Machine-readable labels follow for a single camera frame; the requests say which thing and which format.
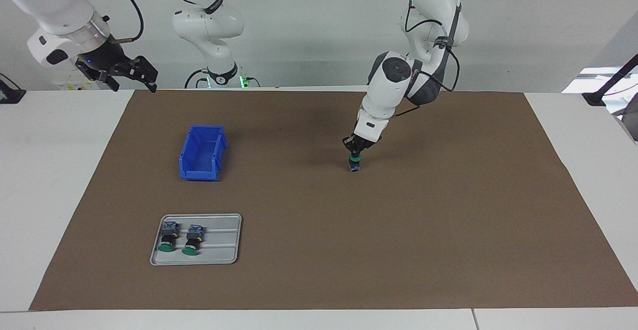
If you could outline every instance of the white robotic arm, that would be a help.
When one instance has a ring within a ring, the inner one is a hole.
[[[396,52],[377,57],[355,130],[343,139],[350,151],[350,171],[360,169],[361,152],[381,139],[381,132],[403,98],[417,108],[437,98],[440,89],[445,88],[442,80],[451,48],[463,43],[469,34],[461,0],[410,0],[402,21],[410,57]]]
[[[113,76],[144,83],[151,91],[157,86],[157,70],[142,56],[126,57],[120,43],[88,0],[12,0],[33,16],[40,30],[29,40],[29,50],[45,66],[78,57],[76,66],[91,80],[100,80],[114,91]]]
[[[175,32],[203,54],[207,73],[218,87],[240,87],[241,75],[232,51],[222,39],[241,35],[244,21],[224,0],[190,0],[194,7],[175,12]]]

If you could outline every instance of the green cap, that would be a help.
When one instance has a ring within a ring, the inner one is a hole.
[[[164,251],[165,253],[170,253],[171,251],[173,251],[173,246],[171,244],[168,244],[168,243],[160,244],[158,246],[158,250],[159,251]]]
[[[195,248],[192,248],[190,246],[185,247],[184,249],[182,249],[182,253],[184,253],[185,255],[197,255],[197,251],[195,250]]]

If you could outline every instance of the black pole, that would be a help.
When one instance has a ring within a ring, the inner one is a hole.
[[[603,96],[611,89],[611,87],[614,87],[616,83],[625,78],[625,76],[627,76],[636,66],[638,66],[638,54],[635,55],[633,59],[629,60],[629,62],[627,62],[627,64],[625,64],[620,71],[618,71],[611,80],[607,81],[599,90],[594,93],[583,93],[583,97],[590,106],[604,107],[605,103],[602,101]]]
[[[16,104],[22,100],[22,97],[26,92],[27,91],[23,89],[12,89],[9,85],[0,80],[0,94],[4,95],[4,97],[0,97],[0,105]]]

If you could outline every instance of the gray tray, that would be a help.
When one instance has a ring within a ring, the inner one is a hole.
[[[165,221],[175,221],[180,224],[180,234],[175,241],[175,250],[170,253],[158,250],[160,229]],[[200,250],[198,255],[194,256],[182,253],[186,243],[186,233],[191,224],[205,228]],[[155,245],[151,253],[151,264],[153,266],[232,264],[237,260],[240,230],[241,215],[239,214],[165,215],[159,221]]]

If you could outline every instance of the blue bin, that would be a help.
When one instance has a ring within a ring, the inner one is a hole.
[[[180,176],[187,180],[217,180],[224,149],[223,126],[191,126],[179,156]]]

